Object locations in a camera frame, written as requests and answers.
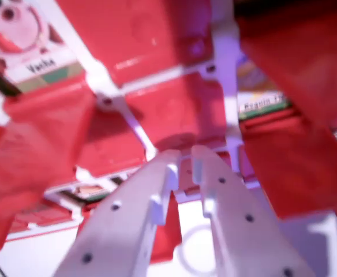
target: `cartoon cow picture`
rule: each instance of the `cartoon cow picture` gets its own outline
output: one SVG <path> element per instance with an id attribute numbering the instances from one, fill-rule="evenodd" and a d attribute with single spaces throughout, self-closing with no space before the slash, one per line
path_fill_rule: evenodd
<path id="1" fill-rule="evenodd" d="M 62 44 L 33 6 L 24 0 L 0 0 L 0 73 Z"/>

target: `pink cartoon face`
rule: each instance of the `pink cartoon face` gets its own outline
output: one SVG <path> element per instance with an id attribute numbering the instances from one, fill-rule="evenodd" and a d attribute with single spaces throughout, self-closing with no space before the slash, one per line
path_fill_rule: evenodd
<path id="1" fill-rule="evenodd" d="M 49 39 L 48 23 L 22 0 L 0 6 L 0 58 L 42 48 Z"/>

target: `screw hole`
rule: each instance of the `screw hole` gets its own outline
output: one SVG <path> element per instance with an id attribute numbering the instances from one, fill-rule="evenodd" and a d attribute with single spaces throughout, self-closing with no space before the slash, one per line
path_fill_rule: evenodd
<path id="1" fill-rule="evenodd" d="M 216 66 L 215 65 L 207 66 L 206 71 L 207 73 L 213 73 L 216 71 Z"/>
<path id="2" fill-rule="evenodd" d="M 112 211 L 117 211 L 118 209 L 120 209 L 120 207 L 121 207 L 121 202 L 116 201 L 115 203 L 112 204 L 111 210 Z"/>
<path id="3" fill-rule="evenodd" d="M 92 253 L 86 253 L 83 255 L 83 263 L 88 264 L 93 260 L 93 255 Z"/>
<path id="4" fill-rule="evenodd" d="M 112 104 L 112 99 L 111 98 L 105 98 L 105 99 L 103 99 L 103 104 L 105 104 L 105 105 Z"/>
<path id="5" fill-rule="evenodd" d="M 293 271 L 290 268 L 284 269 L 284 276 L 285 277 L 293 277 Z"/>
<path id="6" fill-rule="evenodd" d="M 253 215 L 247 214 L 247 215 L 245 215 L 245 220 L 247 220 L 248 222 L 253 222 L 254 217 L 253 217 Z"/>
<path id="7" fill-rule="evenodd" d="M 14 17 L 14 11 L 12 9 L 5 9 L 2 12 L 2 17 L 5 20 L 12 20 Z"/>

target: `white floor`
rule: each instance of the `white floor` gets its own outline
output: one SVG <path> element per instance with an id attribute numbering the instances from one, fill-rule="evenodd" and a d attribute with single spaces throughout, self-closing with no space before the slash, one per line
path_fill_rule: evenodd
<path id="1" fill-rule="evenodd" d="M 262 191 L 252 192 L 270 210 Z M 180 204 L 179 215 L 183 244 L 176 248 L 172 261 L 150 266 L 147 276 L 216 276 L 209 220 L 201 215 L 201 203 Z M 315 214 L 279 225 L 317 277 L 337 277 L 337 218 L 333 214 Z M 73 243 L 76 231 L 8 242 L 0 251 L 0 266 L 8 277 L 51 277 Z"/>

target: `white plastic arm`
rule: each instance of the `white plastic arm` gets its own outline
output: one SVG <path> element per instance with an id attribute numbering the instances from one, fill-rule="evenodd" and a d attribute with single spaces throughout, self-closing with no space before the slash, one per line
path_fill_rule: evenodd
<path id="1" fill-rule="evenodd" d="M 312 277 L 240 178 L 217 154 L 192 148 L 193 182 L 211 220 L 218 277 Z"/>
<path id="2" fill-rule="evenodd" d="M 162 152 L 103 200 L 55 277 L 145 277 L 157 225 L 178 189 L 180 152 Z"/>

